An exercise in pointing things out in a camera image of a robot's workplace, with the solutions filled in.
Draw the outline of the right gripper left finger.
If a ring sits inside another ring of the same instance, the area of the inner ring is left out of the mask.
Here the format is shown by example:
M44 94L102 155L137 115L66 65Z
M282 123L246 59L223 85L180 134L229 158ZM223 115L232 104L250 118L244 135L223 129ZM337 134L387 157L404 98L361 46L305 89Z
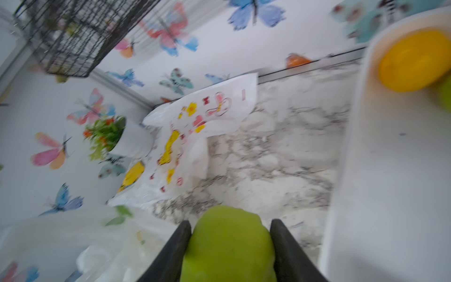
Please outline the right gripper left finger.
M190 238L191 224L184 220L137 282L179 282Z

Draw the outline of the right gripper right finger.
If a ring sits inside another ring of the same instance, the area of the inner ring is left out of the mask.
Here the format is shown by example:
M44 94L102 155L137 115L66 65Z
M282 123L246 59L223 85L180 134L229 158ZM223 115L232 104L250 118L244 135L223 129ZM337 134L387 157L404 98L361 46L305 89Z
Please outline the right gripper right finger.
M273 219L270 235L275 250L278 282L327 282L280 219Z

